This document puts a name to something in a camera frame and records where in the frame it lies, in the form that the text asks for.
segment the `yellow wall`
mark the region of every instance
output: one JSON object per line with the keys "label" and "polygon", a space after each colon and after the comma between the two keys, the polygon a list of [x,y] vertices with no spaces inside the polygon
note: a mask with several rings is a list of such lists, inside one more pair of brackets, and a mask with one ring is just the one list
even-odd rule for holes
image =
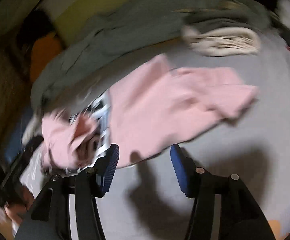
{"label": "yellow wall", "polygon": [[67,45],[84,26],[87,19],[96,13],[109,12],[127,0],[78,0],[67,8],[54,22],[58,33]]}

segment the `gray mattress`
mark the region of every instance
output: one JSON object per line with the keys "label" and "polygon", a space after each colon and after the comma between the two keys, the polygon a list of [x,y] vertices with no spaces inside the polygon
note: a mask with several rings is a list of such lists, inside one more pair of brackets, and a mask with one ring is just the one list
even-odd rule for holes
{"label": "gray mattress", "polygon": [[[175,67],[234,68],[246,84],[259,87],[257,100],[239,120],[224,121],[181,147],[211,173],[239,174],[266,218],[279,221],[280,235],[285,236],[290,232],[290,52],[275,31],[260,37],[260,53],[250,56],[203,57],[180,40],[128,53],[64,91],[49,109],[82,109],[160,53]],[[39,172],[33,165],[22,181],[37,195],[40,188],[29,176]],[[117,170],[110,191],[97,205],[107,239],[171,240],[184,238],[193,200],[181,192],[167,149]]]}

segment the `clothing pile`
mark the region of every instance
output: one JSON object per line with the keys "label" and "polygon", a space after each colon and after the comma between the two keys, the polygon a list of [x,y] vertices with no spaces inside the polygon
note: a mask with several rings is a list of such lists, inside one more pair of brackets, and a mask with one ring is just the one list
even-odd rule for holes
{"label": "clothing pile", "polygon": [[193,11],[184,21],[184,41],[203,55],[250,54],[261,47],[249,19],[248,6],[235,0],[221,1],[214,9]]}
{"label": "clothing pile", "polygon": [[[71,118],[57,110],[46,114],[43,167],[92,166],[111,143],[120,148],[117,167],[129,166],[193,139],[224,118],[239,117],[257,93],[257,87],[244,85],[231,68],[173,70],[160,54],[112,85],[104,93],[107,103],[99,106],[97,99],[91,110]],[[104,120],[103,131],[98,130],[99,116]],[[104,137],[104,131],[106,135],[110,131],[110,136]]]}
{"label": "clothing pile", "polygon": [[[234,49],[236,52],[257,51],[259,40],[255,33],[247,30],[263,31],[270,26],[270,19],[266,8],[254,0],[129,0],[111,14],[91,17],[79,35],[82,39],[46,66],[32,87],[34,111],[42,109],[64,88],[76,84],[121,55],[181,36],[183,19],[189,12],[207,10],[209,14],[215,9],[218,11],[214,16],[196,20],[201,23],[197,29],[199,33],[207,36],[191,39],[195,39],[194,42],[202,39],[202,46],[207,48],[217,43],[218,47],[228,51],[219,53],[223,49],[213,49],[214,55],[217,51],[219,56],[233,53]],[[209,29],[211,22],[206,20],[214,21],[213,29]],[[246,30],[208,33],[219,31],[224,26]]]}

